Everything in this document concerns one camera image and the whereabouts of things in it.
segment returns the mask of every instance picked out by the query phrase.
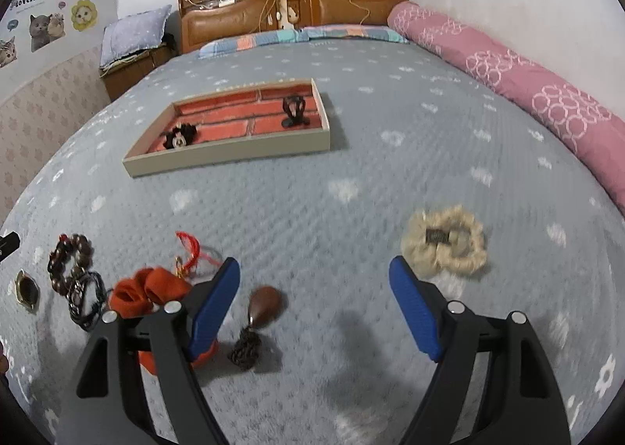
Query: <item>pink blanket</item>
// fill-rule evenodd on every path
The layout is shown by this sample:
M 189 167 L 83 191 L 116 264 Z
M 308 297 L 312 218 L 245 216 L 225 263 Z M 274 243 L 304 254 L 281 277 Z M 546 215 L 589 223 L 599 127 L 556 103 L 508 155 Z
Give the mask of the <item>pink blanket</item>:
M 625 214 L 625 123 L 617 115 L 562 77 L 445 14 L 404 1 L 388 25 L 534 116 L 590 169 Z

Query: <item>blue gripper pad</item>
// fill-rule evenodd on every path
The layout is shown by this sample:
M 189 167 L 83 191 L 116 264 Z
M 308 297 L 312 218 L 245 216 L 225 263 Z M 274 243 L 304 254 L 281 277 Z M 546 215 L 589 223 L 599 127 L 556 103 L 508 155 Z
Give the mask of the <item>blue gripper pad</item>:
M 191 341 L 187 347 L 191 362 L 208 351 L 217 338 L 217 332 L 224 322 L 240 282 L 241 268 L 239 263 L 232 259 L 196 314 Z
M 417 347 L 438 362 L 443 348 L 438 341 L 436 318 L 419 292 L 418 280 L 403 257 L 396 256 L 389 267 L 389 282 Z

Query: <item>orange scrunchie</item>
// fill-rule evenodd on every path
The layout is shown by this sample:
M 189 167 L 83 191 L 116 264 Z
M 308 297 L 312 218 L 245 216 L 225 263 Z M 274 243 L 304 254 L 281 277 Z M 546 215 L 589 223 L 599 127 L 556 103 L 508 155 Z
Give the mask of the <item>orange scrunchie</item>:
M 129 279 L 122 279 L 115 285 L 109 307 L 122 318 L 134 318 L 152 313 L 152 304 L 159 306 L 169 301 L 180 301 L 189 293 L 192 285 L 177 278 L 167 269 L 146 267 Z M 211 348 L 202 353 L 191 365 L 198 367 L 217 352 L 217 340 Z M 139 361 L 150 373 L 156 375 L 152 352 L 139 352 Z

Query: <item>cat sticker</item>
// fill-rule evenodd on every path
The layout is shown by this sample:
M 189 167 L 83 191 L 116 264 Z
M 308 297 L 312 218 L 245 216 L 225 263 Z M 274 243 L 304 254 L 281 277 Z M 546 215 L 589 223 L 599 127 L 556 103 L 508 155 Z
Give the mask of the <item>cat sticker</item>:
M 80 0 L 72 6 L 72 22 L 76 31 L 84 31 L 98 22 L 98 10 L 90 0 Z
M 34 52 L 45 47 L 50 42 L 65 36 L 65 21 L 63 14 L 54 13 L 50 15 L 30 16 L 30 51 Z
M 0 68 L 18 59 L 15 49 L 15 36 L 9 41 L 0 40 Z
M 63 21 L 62 13 L 55 13 L 50 16 L 48 34 L 50 35 L 50 41 L 58 40 L 65 36 L 65 22 Z
M 35 52 L 50 43 L 50 34 L 48 26 L 50 25 L 51 15 L 30 16 L 30 26 L 28 32 L 32 40 L 30 41 L 30 51 Z

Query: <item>gray bedspread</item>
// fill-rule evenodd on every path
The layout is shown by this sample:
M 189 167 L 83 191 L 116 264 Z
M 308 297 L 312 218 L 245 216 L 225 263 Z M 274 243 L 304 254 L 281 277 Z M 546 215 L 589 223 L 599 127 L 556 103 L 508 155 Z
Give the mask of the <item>gray bedspread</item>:
M 308 77 L 330 115 L 330 152 L 126 174 L 123 156 L 168 102 Z M 183 253 L 174 232 L 184 230 L 242 267 L 220 353 L 197 373 L 230 442 L 397 443 L 435 365 L 413 342 L 388 263 L 415 210 L 457 203 L 484 223 L 489 263 L 479 276 L 433 281 L 476 313 L 527 313 L 578 443 L 625 377 L 622 216 L 573 154 L 514 104 L 420 48 L 376 41 L 181 56 L 71 137 L 4 225 L 23 238 L 1 272 L 11 388 L 53 434 L 87 337 L 49 286 L 48 252 L 60 233 L 92 240 L 93 268 L 112 286 L 144 266 L 173 269 Z M 13 296 L 21 268 L 43 289 L 36 316 Z M 258 285 L 285 292 L 289 306 L 264 332 L 255 372 L 242 374 L 225 355 Z M 155 425 L 173 440 L 157 382 L 145 380 Z M 474 387 L 458 436 L 478 396 Z

